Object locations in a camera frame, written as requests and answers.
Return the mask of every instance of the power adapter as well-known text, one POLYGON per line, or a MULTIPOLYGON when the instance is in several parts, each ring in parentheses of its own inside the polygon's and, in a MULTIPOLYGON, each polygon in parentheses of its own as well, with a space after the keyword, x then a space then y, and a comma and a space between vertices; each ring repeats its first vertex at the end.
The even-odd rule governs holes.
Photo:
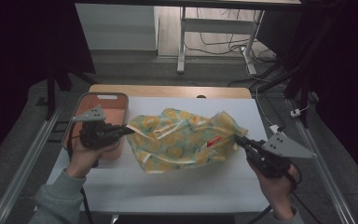
POLYGON ((295 118, 297 116, 300 116, 301 115, 301 112, 299 109, 295 109, 295 110, 292 110, 290 111, 290 116, 292 116, 292 118, 295 118))

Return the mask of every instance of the wooden floor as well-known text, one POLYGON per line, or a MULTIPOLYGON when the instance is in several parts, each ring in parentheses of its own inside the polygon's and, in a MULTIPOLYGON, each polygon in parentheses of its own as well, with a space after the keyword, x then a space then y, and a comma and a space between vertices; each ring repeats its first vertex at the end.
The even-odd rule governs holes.
MULTIPOLYGON (((186 9, 187 18, 252 21, 254 19, 254 14, 255 12, 253 10, 195 7, 188 7, 186 9)), ((176 57, 178 55, 180 42, 181 8, 159 7, 158 15, 158 56, 176 57)), ((206 53, 199 50, 186 49, 186 56, 242 57, 242 54, 239 52, 229 52, 230 47, 246 44, 248 38, 248 35, 186 33, 186 46, 190 49, 201 49, 211 52, 206 53)), ((261 43, 254 43, 253 50, 255 51, 255 54, 264 49, 267 48, 261 43)))

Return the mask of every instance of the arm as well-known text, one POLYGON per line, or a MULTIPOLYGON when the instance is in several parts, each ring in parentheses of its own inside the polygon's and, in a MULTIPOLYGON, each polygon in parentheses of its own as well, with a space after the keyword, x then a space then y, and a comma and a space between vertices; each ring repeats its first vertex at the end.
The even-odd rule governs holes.
POLYGON ((80 193, 92 164, 103 152, 116 148, 118 143, 88 150, 76 139, 71 163, 52 185, 43 185, 36 193, 37 211, 30 223, 77 223, 83 195, 80 193))
MULTIPOLYGON (((273 215, 270 217, 271 224, 303 224, 299 212, 290 204, 289 195, 291 183, 286 177, 265 178, 256 167, 250 162, 250 166, 255 171, 260 182, 260 188, 272 207, 273 215)), ((296 168, 291 165, 288 173, 296 175, 296 168)))

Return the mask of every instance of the patterned fabric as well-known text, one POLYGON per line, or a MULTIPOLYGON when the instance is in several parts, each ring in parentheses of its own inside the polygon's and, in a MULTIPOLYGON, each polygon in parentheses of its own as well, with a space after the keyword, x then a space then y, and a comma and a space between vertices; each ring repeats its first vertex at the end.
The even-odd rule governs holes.
POLYGON ((234 135, 244 136, 248 132, 226 112, 208 119, 172 108, 159 116, 140 115, 127 127, 135 131, 127 139, 147 173, 225 161, 237 150, 234 135))

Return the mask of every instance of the red logo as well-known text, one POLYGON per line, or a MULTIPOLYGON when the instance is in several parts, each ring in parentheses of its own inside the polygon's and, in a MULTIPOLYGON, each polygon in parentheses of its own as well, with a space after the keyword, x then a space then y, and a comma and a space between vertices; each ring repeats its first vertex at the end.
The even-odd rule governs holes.
POLYGON ((216 136, 215 138, 213 138, 212 140, 209 140, 207 143, 206 143, 206 147, 211 147, 213 146, 216 142, 222 140, 222 136, 218 135, 216 136))

